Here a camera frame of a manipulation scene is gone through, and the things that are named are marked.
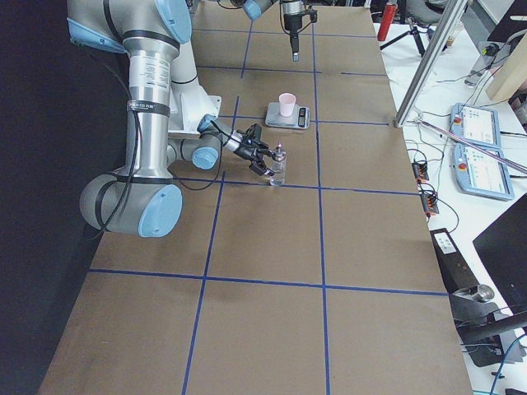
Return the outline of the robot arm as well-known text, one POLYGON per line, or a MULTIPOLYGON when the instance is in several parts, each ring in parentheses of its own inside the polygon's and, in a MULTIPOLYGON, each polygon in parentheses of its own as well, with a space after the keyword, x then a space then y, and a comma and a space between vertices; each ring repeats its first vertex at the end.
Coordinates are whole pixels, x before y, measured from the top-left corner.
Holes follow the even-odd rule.
POLYGON ((217 117, 220 98, 199 84, 186 1, 71 1, 68 29, 74 44, 129 59, 126 159, 83 189, 89 225, 144 238, 169 234, 183 207, 169 170, 177 160, 210 170, 232 151, 256 174, 271 174, 260 126, 228 128, 217 117))
POLYGON ((268 9, 275 4, 279 6, 281 28, 284 34, 289 38, 291 46, 291 56, 294 63, 300 59, 300 33, 305 29, 303 26, 303 18, 308 16, 310 24, 317 22, 317 11, 312 6, 306 6, 303 1, 287 1, 287 0, 245 0, 245 1, 230 1, 230 6, 225 6, 221 1, 217 1, 220 7, 229 10, 242 9, 246 16, 256 21, 268 9))

